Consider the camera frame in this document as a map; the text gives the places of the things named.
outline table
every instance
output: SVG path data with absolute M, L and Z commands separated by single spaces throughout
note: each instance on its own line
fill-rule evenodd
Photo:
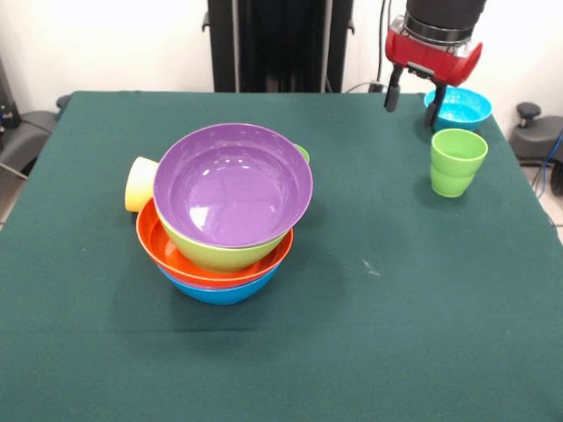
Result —
M 493 119 L 466 195 L 429 186 L 419 95 L 77 92 L 0 232 L 2 421 L 563 418 L 563 250 Z M 311 153 L 294 247 L 247 302 L 138 244 L 137 156 L 225 121 Z

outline cup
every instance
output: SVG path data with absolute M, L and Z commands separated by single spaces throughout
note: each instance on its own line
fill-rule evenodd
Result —
M 150 198 L 157 174 L 158 163 L 138 156 L 131 165 L 125 186 L 125 209 L 138 213 Z
M 432 189 L 446 198 L 464 194 L 488 152 L 486 141 L 464 129 L 445 129 L 432 137 Z

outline plastic bowl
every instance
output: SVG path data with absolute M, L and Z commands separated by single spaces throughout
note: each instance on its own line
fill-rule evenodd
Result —
M 294 143 L 294 145 L 296 146 L 297 149 L 299 149 L 299 152 L 301 153 L 302 156 L 305 157 L 305 160 L 307 160 L 308 163 L 311 160 L 311 157 L 309 156 L 309 151 L 307 151 L 307 149 L 305 149 L 304 147 L 302 147 L 297 143 Z
M 312 189 L 311 168 L 292 142 L 264 127 L 225 123 L 168 149 L 153 198 L 173 242 L 250 248 L 281 240 L 305 213 Z M 176 245 L 192 252 L 190 244 Z
M 196 301 L 209 303 L 211 305 L 232 305 L 234 303 L 242 302 L 248 299 L 250 296 L 255 295 L 261 288 L 263 288 L 274 276 L 275 272 L 278 270 L 278 266 L 270 270 L 268 273 L 262 275 L 255 281 L 246 283 L 242 286 L 231 287 L 231 288 L 221 288 L 221 289 L 209 289 L 209 288 L 199 288 L 189 286 L 176 280 L 169 273 L 166 272 L 164 268 L 160 268 L 160 271 L 164 273 L 168 280 L 183 294 L 190 296 Z
M 435 90 L 424 97 L 424 106 L 434 101 Z M 475 130 L 492 113 L 493 107 L 488 99 L 475 91 L 449 86 L 446 89 L 435 130 L 465 129 Z
M 161 219 L 160 222 L 166 234 L 182 255 L 201 268 L 222 273 L 242 270 L 253 262 L 264 258 L 287 235 L 287 233 L 284 233 L 267 244 L 259 244 L 249 248 L 218 248 L 194 242 L 170 227 L 166 220 Z
M 179 252 L 158 220 L 152 200 L 147 202 L 137 216 L 136 229 L 141 246 L 158 266 L 164 268 L 176 280 L 203 288 L 236 287 L 254 281 L 278 266 L 288 255 L 293 244 L 292 229 L 273 251 L 244 270 L 216 273 L 196 266 Z

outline green cup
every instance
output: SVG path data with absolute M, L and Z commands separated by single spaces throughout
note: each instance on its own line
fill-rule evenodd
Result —
M 474 132 L 445 129 L 432 137 L 430 180 L 434 192 L 446 198 L 464 194 L 483 164 L 489 148 Z

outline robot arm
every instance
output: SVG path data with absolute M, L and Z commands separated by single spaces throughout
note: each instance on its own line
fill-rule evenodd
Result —
M 483 45 L 471 46 L 473 28 L 486 0 L 408 0 L 405 16 L 396 18 L 387 34 L 385 54 L 393 72 L 385 97 L 392 112 L 400 93 L 404 69 L 436 85 L 425 125 L 433 127 L 448 85 L 459 86 L 471 74 Z

